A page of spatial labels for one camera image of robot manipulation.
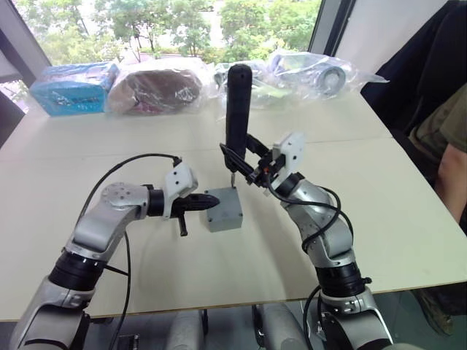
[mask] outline black cable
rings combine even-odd
[[[178,164],[179,162],[181,162],[181,159],[179,157],[177,157],[176,155],[166,155],[166,154],[163,154],[163,153],[144,153],[142,155],[135,155],[134,157],[130,157],[128,159],[125,159],[123,162],[120,162],[118,163],[116,166],[114,166],[113,168],[111,168],[108,172],[105,173],[105,175],[103,175],[99,181],[97,181],[97,183],[94,185],[93,189],[89,192],[89,195],[88,197],[86,198],[86,202],[85,204],[82,206],[82,209],[81,209],[81,212],[80,212],[80,215],[78,216],[78,220],[76,221],[76,223],[78,223],[81,218],[83,217],[83,215],[85,214],[86,212],[86,209],[88,209],[88,206],[89,206],[89,203],[90,203],[90,200],[92,199],[92,197],[94,196],[94,194],[96,193],[97,189],[99,188],[99,186],[101,186],[102,182],[104,182],[106,180],[107,177],[109,177],[111,174],[113,174],[114,172],[116,172],[116,170],[120,169],[122,166],[124,166],[126,163],[130,163],[132,162],[133,160],[136,160],[136,159],[140,159],[140,158],[146,158],[146,157],[162,157],[162,158],[171,158],[173,161],[174,161],[174,166],[176,164]]]
[[[321,328],[324,329],[324,325],[323,325],[323,315],[321,314],[321,303],[322,303],[322,298],[321,298],[321,292],[320,292],[320,295],[318,295],[318,302],[317,302],[317,305],[316,305],[316,310],[317,310],[317,313],[318,313],[318,321],[320,321],[320,325],[321,325]]]
[[[336,206],[333,206],[333,205],[327,204],[327,203],[321,203],[321,202],[311,202],[311,201],[301,201],[299,199],[289,199],[289,198],[281,196],[279,193],[276,192],[276,190],[274,188],[272,188],[271,173],[267,174],[266,183],[267,183],[269,192],[271,192],[272,195],[275,198],[279,199],[282,202],[289,203],[289,204],[298,204],[298,205],[302,205],[302,206],[320,206],[320,207],[323,207],[323,208],[328,208],[328,209],[334,210],[333,217],[331,218],[331,220],[329,220],[329,222],[326,225],[321,227],[316,233],[306,237],[301,242],[301,248],[305,253],[306,253],[306,249],[308,247],[308,243],[310,241],[312,241],[313,239],[316,239],[316,237],[321,236],[328,228],[330,228],[337,221],[337,219],[339,218],[339,215],[342,215],[342,217],[346,221],[347,226],[349,227],[350,234],[352,235],[352,239],[353,239],[353,227],[352,227],[352,224],[350,223],[349,217],[341,210],[341,200],[334,191],[329,190],[326,187],[321,187],[324,191],[330,193],[334,197],[334,199],[336,200]]]
[[[130,241],[128,240],[128,234],[125,231],[125,243],[126,243],[126,261],[128,264],[128,275],[126,276],[126,296],[125,305],[123,306],[122,316],[118,322],[118,326],[114,331],[112,340],[110,341],[109,350],[114,348],[115,342],[117,341],[118,334],[122,329],[123,321],[125,320],[126,310],[128,309],[128,303],[130,301],[130,289],[131,289],[131,257],[130,257]]]
[[[114,268],[113,266],[110,266],[110,265],[105,265],[104,268],[111,272],[116,272],[116,273],[119,273],[120,275],[128,276],[128,272],[121,271],[119,268]]]
[[[308,336],[308,309],[309,309],[309,304],[312,302],[314,295],[318,293],[320,289],[321,289],[321,286],[317,286],[316,288],[313,289],[313,292],[309,295],[308,299],[306,299],[306,303],[304,306],[302,325],[304,328],[305,343],[306,343],[306,346],[308,346],[309,350],[313,350],[313,346]]]

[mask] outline black cylindrical object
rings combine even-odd
[[[147,216],[161,217],[163,214],[163,191],[149,190],[149,205],[147,207]]]
[[[49,275],[49,280],[60,287],[88,291],[93,290],[106,263],[78,254],[63,251]]]
[[[251,68],[236,64],[228,70],[227,76],[227,113],[225,115],[225,145],[239,157],[245,159],[247,150],[248,117],[251,99]],[[232,172],[236,170],[225,159],[225,166]]]
[[[279,193],[282,197],[288,197],[295,186],[304,179],[304,176],[300,173],[293,173],[289,175],[280,186],[276,189],[276,192]]]
[[[365,290],[365,279],[355,262],[338,268],[316,268],[323,293],[335,298],[357,295]]]

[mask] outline plastic bag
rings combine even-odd
[[[277,87],[271,80],[266,62],[262,60],[219,63],[215,67],[215,81],[220,91],[220,101],[225,111],[227,105],[227,74],[235,64],[246,64],[252,70],[252,90],[250,106],[253,109],[279,106],[292,90]]]
[[[51,116],[103,112],[117,73],[113,62],[51,66],[29,91]]]
[[[225,111],[227,74],[234,64],[252,69],[252,109],[279,108],[304,101],[333,98],[344,91],[356,90],[367,82],[387,82],[375,74],[356,69],[350,62],[310,52],[277,50],[267,62],[242,61],[220,63],[215,67],[215,80]]]
[[[310,52],[274,51],[267,67],[277,87],[290,88],[304,100],[332,98],[367,82],[387,82],[379,75],[358,70],[350,62]]]
[[[199,58],[163,58],[122,67],[106,110],[119,114],[176,113],[200,108],[215,94],[213,72]]]

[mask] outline tree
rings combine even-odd
[[[109,34],[83,37],[77,27],[48,34],[41,46],[53,65],[111,61],[122,50],[122,44]]]
[[[209,46],[211,24],[201,11],[212,6],[207,0],[174,0],[171,4],[173,43],[183,55],[197,56]]]
[[[151,51],[156,52],[158,37],[164,34],[170,22],[164,0],[97,0],[94,19],[101,28],[110,27],[117,39],[138,41],[140,37],[150,42]]]
[[[220,14],[220,27],[229,44],[236,39],[239,30],[252,36],[265,36],[268,33],[266,0],[227,0]]]
[[[18,0],[17,8],[52,64],[118,58],[122,44],[108,33],[89,34],[81,0]]]
[[[264,36],[252,35],[248,28],[241,28],[235,32],[235,40],[226,48],[224,61],[246,61],[264,59],[270,51],[263,49]]]
[[[308,49],[321,0],[276,0],[269,8],[273,35],[284,40],[286,48]]]
[[[51,31],[64,31],[70,26],[81,35],[88,35],[78,6],[81,0],[17,0],[16,6],[28,27],[38,37]]]

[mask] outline plastic box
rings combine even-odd
[[[29,91],[51,116],[99,113],[117,74],[111,62],[51,66]]]

